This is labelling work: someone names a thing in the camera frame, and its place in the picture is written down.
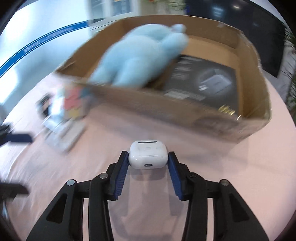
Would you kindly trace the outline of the black dog figurine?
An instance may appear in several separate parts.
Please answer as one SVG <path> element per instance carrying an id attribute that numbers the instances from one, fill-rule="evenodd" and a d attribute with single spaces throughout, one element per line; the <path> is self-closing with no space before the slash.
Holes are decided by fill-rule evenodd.
<path id="1" fill-rule="evenodd" d="M 41 118 L 45 119 L 50 115 L 53 98 L 52 93 L 46 93 L 36 102 L 37 112 Z"/>

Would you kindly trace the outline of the leafy green plant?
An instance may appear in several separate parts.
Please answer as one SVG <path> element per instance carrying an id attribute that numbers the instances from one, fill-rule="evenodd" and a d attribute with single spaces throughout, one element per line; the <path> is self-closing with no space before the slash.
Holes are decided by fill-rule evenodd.
<path id="1" fill-rule="evenodd" d="M 184 0 L 147 0 L 148 3 L 164 3 L 169 9 L 184 10 L 186 2 Z"/>

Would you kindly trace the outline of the large black tv screen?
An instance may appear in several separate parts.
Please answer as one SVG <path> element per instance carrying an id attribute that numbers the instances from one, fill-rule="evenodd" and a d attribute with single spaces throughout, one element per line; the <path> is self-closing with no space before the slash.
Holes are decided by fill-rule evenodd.
<path id="1" fill-rule="evenodd" d="M 186 14 L 223 22 L 241 30 L 259 53 L 263 70 L 274 77 L 280 72 L 285 25 L 251 1 L 190 0 Z"/>

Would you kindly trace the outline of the grey metal filing cabinet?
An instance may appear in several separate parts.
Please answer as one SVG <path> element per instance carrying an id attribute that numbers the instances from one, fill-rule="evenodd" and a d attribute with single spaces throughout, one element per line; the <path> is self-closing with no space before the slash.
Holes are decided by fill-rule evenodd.
<path id="1" fill-rule="evenodd" d="M 140 14 L 140 1 L 91 0 L 89 5 L 89 27 L 93 34 L 108 25 Z"/>

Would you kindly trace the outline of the potted palm plant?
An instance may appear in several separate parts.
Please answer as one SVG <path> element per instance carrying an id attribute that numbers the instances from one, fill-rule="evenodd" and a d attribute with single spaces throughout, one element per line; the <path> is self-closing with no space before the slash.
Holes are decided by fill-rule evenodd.
<path id="1" fill-rule="evenodd" d="M 281 66 L 282 87 L 280 95 L 290 114 L 295 114 L 295 35 L 285 27 L 285 46 Z"/>

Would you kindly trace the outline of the cardboard box tray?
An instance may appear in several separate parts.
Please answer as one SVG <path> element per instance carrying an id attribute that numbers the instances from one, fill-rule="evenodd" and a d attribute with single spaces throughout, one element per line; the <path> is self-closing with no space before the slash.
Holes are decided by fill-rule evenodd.
<path id="1" fill-rule="evenodd" d="M 240 30 L 206 18 L 148 15 L 115 21 L 55 74 L 105 102 L 232 142 L 271 119 L 255 47 Z"/>

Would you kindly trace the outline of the grey folding phone stand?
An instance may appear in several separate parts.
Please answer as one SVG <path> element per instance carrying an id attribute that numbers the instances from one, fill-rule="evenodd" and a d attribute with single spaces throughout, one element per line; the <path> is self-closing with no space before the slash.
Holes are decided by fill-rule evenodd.
<path id="1" fill-rule="evenodd" d="M 45 128 L 45 142 L 61 153 L 69 152 L 86 129 L 80 120 L 62 120 L 53 116 L 48 116 L 42 125 Z"/>

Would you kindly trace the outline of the black product box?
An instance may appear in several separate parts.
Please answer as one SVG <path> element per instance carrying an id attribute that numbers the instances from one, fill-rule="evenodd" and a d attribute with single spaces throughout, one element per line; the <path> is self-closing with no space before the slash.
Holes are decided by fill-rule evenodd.
<path id="1" fill-rule="evenodd" d="M 197 102 L 229 115 L 239 112 L 235 70 L 202 58 L 180 55 L 162 91 L 166 96 Z"/>

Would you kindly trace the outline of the pastel rubik's cube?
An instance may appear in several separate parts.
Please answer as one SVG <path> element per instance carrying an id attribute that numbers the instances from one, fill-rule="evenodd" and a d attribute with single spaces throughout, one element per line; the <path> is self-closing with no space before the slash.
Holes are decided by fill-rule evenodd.
<path id="1" fill-rule="evenodd" d="M 81 86 L 64 86 L 59 92 L 55 104 L 57 113 L 65 120 L 80 119 L 89 113 L 91 93 Z"/>

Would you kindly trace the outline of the white earbuds case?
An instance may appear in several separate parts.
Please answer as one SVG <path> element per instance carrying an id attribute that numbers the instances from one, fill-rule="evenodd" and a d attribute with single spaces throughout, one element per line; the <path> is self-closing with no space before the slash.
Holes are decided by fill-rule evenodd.
<path id="1" fill-rule="evenodd" d="M 135 141 L 131 144 L 128 162 L 134 169 L 159 169 L 168 162 L 168 150 L 158 140 Z"/>

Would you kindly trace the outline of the blue plush bear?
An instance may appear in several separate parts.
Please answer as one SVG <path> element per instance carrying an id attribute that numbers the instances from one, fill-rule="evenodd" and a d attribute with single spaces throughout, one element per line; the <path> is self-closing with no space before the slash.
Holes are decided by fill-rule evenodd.
<path id="1" fill-rule="evenodd" d="M 88 82 L 142 88 L 187 47 L 186 26 L 146 24 L 126 33 L 102 55 Z"/>

